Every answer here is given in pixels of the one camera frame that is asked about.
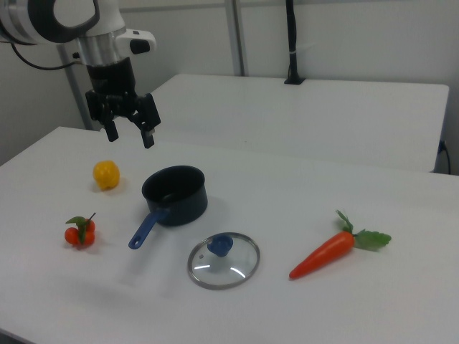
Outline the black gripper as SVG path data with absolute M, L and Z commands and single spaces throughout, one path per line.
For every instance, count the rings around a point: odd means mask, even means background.
M 144 148 L 151 148 L 155 128 L 161 119 L 152 94 L 137 96 L 131 59 L 104 66 L 87 66 L 87 72 L 93 86 L 85 93 L 90 118 L 104 127 L 108 140 L 118 139 L 114 115 L 127 115 L 140 130 Z

